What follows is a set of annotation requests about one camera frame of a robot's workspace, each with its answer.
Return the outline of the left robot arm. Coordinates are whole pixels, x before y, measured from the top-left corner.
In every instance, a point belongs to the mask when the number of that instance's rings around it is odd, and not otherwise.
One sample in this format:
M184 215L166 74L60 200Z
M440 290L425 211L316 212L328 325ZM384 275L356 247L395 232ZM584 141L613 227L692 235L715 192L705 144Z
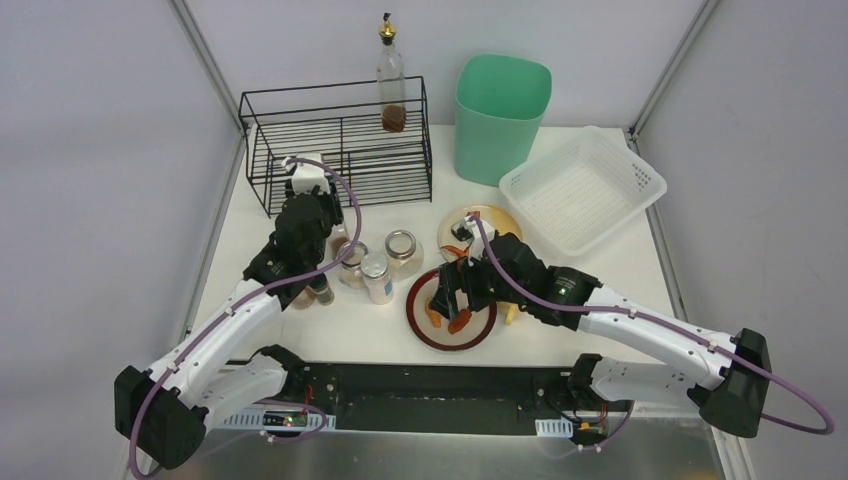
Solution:
M117 375L115 428L129 442L136 478L182 465L213 427L282 390L288 371L268 354L217 373L250 334L325 279L327 240L343 221L338 186L327 180L288 193L267 243L216 313L147 368L127 366Z

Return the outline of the silver lid bead jar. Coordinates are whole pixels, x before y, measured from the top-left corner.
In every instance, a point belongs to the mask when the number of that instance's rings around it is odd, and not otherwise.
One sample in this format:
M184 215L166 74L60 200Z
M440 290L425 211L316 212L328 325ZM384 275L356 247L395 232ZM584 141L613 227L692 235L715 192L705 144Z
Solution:
M369 252L361 261L360 271L370 300L377 305L388 304L394 287L387 257L381 252Z

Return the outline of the glass oil bottle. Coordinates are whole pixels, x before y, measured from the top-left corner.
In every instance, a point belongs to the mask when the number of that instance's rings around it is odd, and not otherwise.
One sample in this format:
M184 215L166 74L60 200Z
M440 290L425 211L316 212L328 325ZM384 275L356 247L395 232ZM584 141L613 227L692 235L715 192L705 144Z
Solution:
M327 240L327 252L330 260L335 260L338 252L343 249L343 246L350 240L350 233L344 221L332 227L330 236Z
M382 50L376 67L382 127L401 133L406 124L404 62L395 45L396 28L385 12L379 27Z

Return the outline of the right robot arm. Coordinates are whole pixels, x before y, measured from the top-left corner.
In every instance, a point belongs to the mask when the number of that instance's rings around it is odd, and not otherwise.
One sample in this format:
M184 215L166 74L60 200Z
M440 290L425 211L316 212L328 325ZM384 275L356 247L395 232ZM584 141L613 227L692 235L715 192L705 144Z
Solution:
M572 391L609 401L692 404L719 430L757 435L769 386L757 371L771 369L762 334L743 328L731 335L661 316L587 273L545 265L513 234L496 235L491 247L438 267L433 310L457 318L463 293L472 311L512 303L544 324L616 341L651 363L583 354L573 367Z

